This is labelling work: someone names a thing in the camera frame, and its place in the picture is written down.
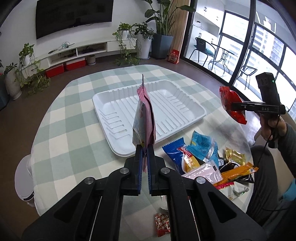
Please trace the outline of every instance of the black cable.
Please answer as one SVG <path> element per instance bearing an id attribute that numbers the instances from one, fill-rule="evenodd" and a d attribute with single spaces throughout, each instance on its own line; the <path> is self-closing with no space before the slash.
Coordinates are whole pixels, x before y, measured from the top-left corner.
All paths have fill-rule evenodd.
<path id="1" fill-rule="evenodd" d="M 280 106 L 279 106 L 279 117 L 278 117 L 278 120 L 277 120 L 276 126 L 275 126 L 275 128 L 274 128 L 274 131 L 271 132 L 270 136 L 268 137 L 268 139 L 267 139 L 267 141 L 266 141 L 266 143 L 265 143 L 265 146 L 264 146 L 264 148 L 263 148 L 263 151 L 262 151 L 262 153 L 261 153 L 261 156 L 260 156 L 259 161 L 258 161 L 258 164 L 257 164 L 258 167 L 259 167 L 259 163 L 260 163 L 260 161 L 261 161 L 261 158 L 262 158 L 262 156 L 263 156 L 263 154 L 264 154 L 264 152 L 265 152 L 265 148 L 266 148 L 266 146 L 267 146 L 267 144 L 268 144 L 269 139 L 271 138 L 272 135 L 273 135 L 273 138 L 275 138 L 274 135 L 275 135 L 275 132 L 276 132 L 277 126 L 278 126 L 278 124 L 279 124 L 280 117 L 281 117 L 281 115 L 280 115 Z M 260 206 L 261 206 L 261 209 L 262 209 L 262 210 L 264 210 L 264 211 L 268 211 L 268 212 L 278 212 L 278 211 L 284 211 L 284 210 L 287 210 L 287 209 L 288 209 L 288 208 L 281 208 L 281 209 L 270 210 L 270 209 L 265 209 L 265 208 L 263 208 L 263 206 L 262 206 L 262 201 L 261 201 L 261 198 L 260 198 L 259 191 L 258 191 L 258 188 L 257 188 L 257 187 L 256 187 L 256 191 L 257 191 L 257 194 L 258 194 L 258 198 L 259 198 L 259 202 L 260 202 Z"/>

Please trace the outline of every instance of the beige curtain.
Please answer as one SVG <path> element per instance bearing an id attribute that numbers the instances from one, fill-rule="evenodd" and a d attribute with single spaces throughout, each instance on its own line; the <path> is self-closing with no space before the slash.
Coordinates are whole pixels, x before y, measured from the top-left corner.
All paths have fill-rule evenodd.
<path id="1" fill-rule="evenodd" d="M 176 7 L 180 7 L 183 5 L 190 6 L 190 0 L 175 0 L 172 4 L 171 9 L 170 9 L 170 13 L 173 12 Z M 173 49 L 181 52 L 184 34 L 185 34 L 185 28 L 186 28 L 186 24 L 187 24 L 187 18 L 188 18 L 187 11 L 182 11 L 181 9 L 177 9 L 174 12 L 173 21 L 175 21 L 175 23 L 170 30 L 170 35 L 174 36 L 174 40 L 173 40 L 172 45 L 170 47 L 169 54 L 171 53 L 171 51 Z"/>

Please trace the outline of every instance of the human hand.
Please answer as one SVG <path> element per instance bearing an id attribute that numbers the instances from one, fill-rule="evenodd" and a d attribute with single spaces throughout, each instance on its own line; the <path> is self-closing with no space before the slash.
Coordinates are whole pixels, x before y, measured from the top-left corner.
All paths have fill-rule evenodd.
<path id="1" fill-rule="evenodd" d="M 260 124 L 261 124 L 261 136 L 264 138 L 264 140 L 267 141 L 269 136 L 271 135 L 271 128 L 275 128 L 278 121 L 278 117 L 267 119 L 264 115 L 260 116 Z M 287 125 L 282 117 L 280 117 L 279 123 L 277 125 L 277 129 L 280 136 L 284 136 L 287 132 Z"/>

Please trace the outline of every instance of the green and white tablecloth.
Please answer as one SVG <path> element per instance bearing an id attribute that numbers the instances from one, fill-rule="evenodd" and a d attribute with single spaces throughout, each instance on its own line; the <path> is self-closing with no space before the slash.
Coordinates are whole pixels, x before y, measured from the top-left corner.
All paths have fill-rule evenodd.
<path id="1" fill-rule="evenodd" d="M 184 137 L 190 144 L 192 133 L 213 137 L 224 155 L 225 146 L 252 156 L 241 126 L 224 111 L 220 100 L 211 91 L 195 81 L 156 65 L 139 65 L 102 71 L 70 82 L 58 95 L 45 114 L 36 134 L 30 166 L 34 181 L 35 205 L 39 215 L 45 213 L 58 200 L 86 177 L 96 179 L 108 176 L 123 167 L 125 158 L 110 149 L 96 116 L 94 94 L 145 81 L 171 80 L 193 96 L 207 111 L 207 116 L 155 146 L 155 154 L 172 161 L 162 146 Z M 246 211 L 253 191 L 237 198 L 234 203 Z M 139 197 L 125 196 L 120 225 L 120 240 L 145 240 L 156 236 L 155 213 L 162 205 L 160 197 L 151 197 L 147 175 L 143 174 Z M 169 240 L 170 236 L 160 238 Z"/>

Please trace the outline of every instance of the white plastic tray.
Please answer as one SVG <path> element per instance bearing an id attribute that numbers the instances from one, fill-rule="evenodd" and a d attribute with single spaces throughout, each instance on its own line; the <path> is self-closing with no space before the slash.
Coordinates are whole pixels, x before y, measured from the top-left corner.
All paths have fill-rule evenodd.
<path id="1" fill-rule="evenodd" d="M 93 96 L 96 114 L 112 151 L 130 156 L 136 148 L 132 143 L 133 121 L 138 105 L 140 84 L 104 91 Z M 156 122 L 156 143 L 170 137 L 206 115 L 206 110 L 168 80 L 145 83 L 152 102 Z"/>

